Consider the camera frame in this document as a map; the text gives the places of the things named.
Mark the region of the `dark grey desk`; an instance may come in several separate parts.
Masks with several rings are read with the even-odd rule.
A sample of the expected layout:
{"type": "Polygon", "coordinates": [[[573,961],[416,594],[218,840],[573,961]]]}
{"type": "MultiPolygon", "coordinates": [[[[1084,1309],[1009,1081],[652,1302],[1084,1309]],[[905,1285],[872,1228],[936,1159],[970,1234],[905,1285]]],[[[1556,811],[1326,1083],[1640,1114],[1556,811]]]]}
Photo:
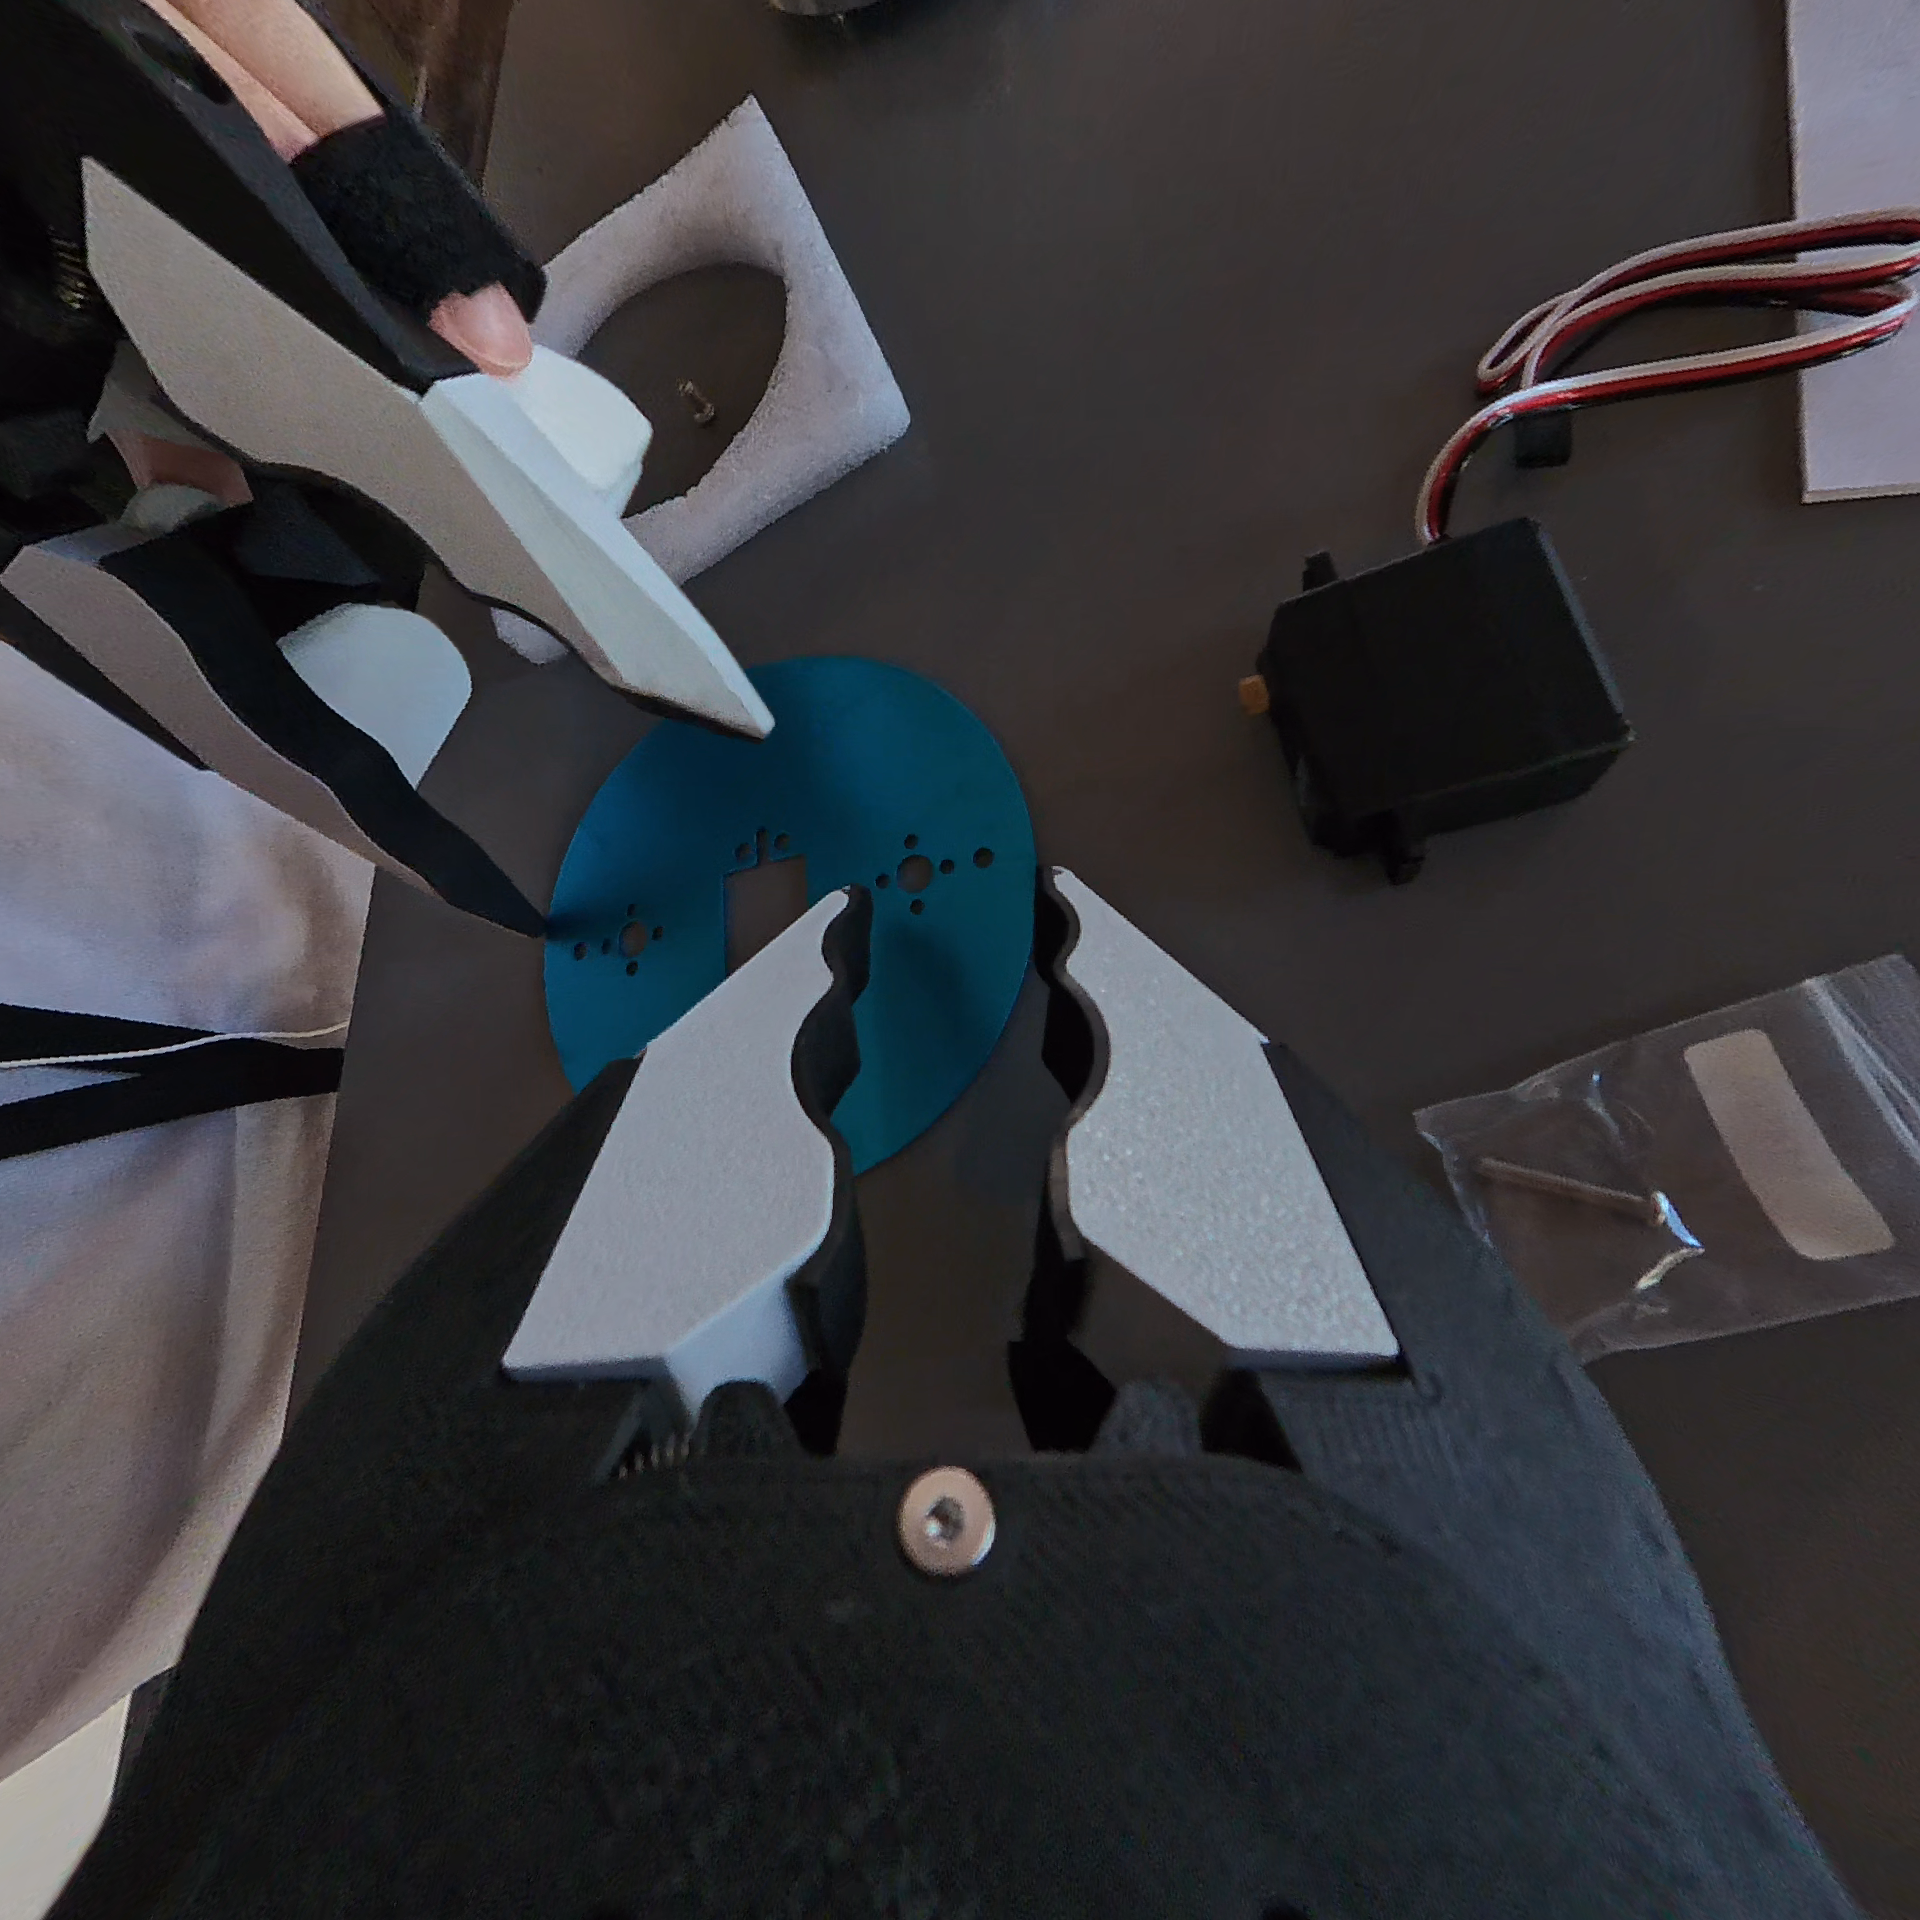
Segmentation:
{"type": "MultiPolygon", "coordinates": [[[[695,585],[740,662],[957,691],[1084,874],[1431,1173],[1413,1111],[1880,953],[1918,961],[1918,501],[1806,506],[1795,390],[1485,446],[1636,747],[1584,800],[1326,860],[1234,683],[1310,551],[1412,501],[1530,304],[1789,213],[1779,3],[520,3],[487,187],[535,250],[756,96],[912,430],[695,585]]],[[[377,880],[293,1403],[566,1105],[539,951],[377,880]]],[[[1060,1091],[1028,981],[858,1181],[848,1452],[1020,1445],[1003,1373],[1060,1091]]],[[[1918,1302],[1616,1355],[1757,1723],[1874,1917],[1918,1917],[1918,1302]]]]}

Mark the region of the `white foam frame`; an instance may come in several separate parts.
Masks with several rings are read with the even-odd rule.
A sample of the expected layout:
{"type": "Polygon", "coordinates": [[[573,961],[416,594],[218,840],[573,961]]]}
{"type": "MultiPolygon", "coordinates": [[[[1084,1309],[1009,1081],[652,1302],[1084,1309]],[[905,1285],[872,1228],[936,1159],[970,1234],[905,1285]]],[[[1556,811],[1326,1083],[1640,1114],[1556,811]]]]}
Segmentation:
{"type": "Polygon", "coordinates": [[[651,424],[578,362],[578,348],[636,293],[711,265],[780,276],[785,341],[756,413],[708,472],[628,515],[628,533],[675,585],[882,455],[912,420],[776,129],[744,99],[673,171],[549,262],[535,356],[505,382],[612,508],[628,506],[641,480],[651,424]]]}

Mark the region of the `blue round metal plate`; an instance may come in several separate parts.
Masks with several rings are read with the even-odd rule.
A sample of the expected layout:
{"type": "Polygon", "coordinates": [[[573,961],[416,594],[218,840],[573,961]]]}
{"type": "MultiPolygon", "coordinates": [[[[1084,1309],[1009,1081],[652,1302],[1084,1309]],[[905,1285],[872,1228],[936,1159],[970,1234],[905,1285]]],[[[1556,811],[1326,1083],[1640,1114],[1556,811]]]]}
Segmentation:
{"type": "Polygon", "coordinates": [[[1040,850],[993,731],[936,683],[858,657],[752,674],[764,740],[661,723],[573,829],[542,988],[574,1091],[727,972],[727,880],[806,870],[806,900],[869,889],[854,1169],[928,1133],[988,1069],[1032,958],[1040,850]]]}

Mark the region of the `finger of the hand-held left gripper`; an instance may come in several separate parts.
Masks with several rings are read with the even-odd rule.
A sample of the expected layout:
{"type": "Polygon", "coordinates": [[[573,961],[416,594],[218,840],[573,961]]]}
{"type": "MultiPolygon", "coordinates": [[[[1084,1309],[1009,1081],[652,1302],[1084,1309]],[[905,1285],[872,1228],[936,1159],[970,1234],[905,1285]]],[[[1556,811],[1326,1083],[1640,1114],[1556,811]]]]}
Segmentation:
{"type": "Polygon", "coordinates": [[[444,904],[539,938],[546,913],[417,790],[472,700],[416,611],[340,603],[276,637],[190,538],[53,538],[3,569],[9,637],[62,639],[255,800],[444,904]]]}
{"type": "Polygon", "coordinates": [[[771,735],[749,674],[599,477],[641,455],[643,418],[612,382],[535,348],[520,380],[409,393],[96,156],[81,194],[91,275],[198,430],[377,504],[473,599],[542,622],[608,685],[771,735]]]}

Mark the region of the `person's left hand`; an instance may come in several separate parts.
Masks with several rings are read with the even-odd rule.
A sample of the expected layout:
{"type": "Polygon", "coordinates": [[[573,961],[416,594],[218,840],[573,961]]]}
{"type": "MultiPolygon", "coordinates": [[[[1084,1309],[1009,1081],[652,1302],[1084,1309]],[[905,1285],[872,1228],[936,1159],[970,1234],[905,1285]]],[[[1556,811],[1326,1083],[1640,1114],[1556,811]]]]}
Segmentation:
{"type": "Polygon", "coordinates": [[[238,99],[356,270],[481,372],[534,362],[542,267],[304,3],[152,3],[238,99]]]}

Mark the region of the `long silver screw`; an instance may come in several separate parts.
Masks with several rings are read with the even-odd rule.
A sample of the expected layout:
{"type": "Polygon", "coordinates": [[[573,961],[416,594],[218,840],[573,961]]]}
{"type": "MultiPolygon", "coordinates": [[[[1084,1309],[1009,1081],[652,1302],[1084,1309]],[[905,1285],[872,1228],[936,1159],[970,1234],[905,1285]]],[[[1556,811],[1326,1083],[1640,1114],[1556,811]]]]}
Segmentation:
{"type": "Polygon", "coordinates": [[[1646,1228],[1669,1225],[1669,1199],[1662,1193],[1610,1187],[1567,1173],[1523,1167],[1513,1159],[1482,1155],[1472,1173],[1490,1187],[1525,1193],[1551,1203],[1570,1203],[1646,1228]]]}

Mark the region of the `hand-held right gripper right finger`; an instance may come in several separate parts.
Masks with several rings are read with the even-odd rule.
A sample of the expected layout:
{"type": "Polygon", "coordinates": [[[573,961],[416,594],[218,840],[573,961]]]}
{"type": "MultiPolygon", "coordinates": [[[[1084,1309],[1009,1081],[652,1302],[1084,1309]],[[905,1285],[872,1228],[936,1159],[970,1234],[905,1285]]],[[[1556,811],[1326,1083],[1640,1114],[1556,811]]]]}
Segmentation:
{"type": "Polygon", "coordinates": [[[1258,1022],[1060,865],[1040,870],[1043,1063],[1066,1096],[1020,1313],[1020,1417],[1089,1452],[1141,1387],[1402,1368],[1258,1022]]]}

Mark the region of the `clear plastic bag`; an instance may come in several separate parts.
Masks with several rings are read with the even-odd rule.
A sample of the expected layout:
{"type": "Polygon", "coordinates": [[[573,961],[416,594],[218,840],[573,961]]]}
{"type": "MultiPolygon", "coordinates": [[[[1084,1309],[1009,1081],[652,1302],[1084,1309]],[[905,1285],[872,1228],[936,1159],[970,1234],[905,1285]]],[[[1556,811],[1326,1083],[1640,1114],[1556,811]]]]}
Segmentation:
{"type": "Polygon", "coordinates": [[[1888,953],[1413,1117],[1582,1360],[1918,1297],[1918,971],[1888,953]],[[1482,1155],[1662,1193],[1646,1228],[1482,1155]]]}

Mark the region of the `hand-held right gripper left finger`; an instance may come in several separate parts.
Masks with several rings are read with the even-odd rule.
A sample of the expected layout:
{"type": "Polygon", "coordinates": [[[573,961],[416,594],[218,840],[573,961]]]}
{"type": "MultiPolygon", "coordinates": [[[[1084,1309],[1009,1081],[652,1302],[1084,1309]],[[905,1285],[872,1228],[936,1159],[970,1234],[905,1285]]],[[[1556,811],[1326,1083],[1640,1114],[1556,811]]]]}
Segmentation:
{"type": "Polygon", "coordinates": [[[865,1330],[856,1002],[875,904],[829,890],[634,1060],[503,1351],[515,1382],[647,1382],[682,1428],[756,1382],[832,1452],[865,1330]]]}

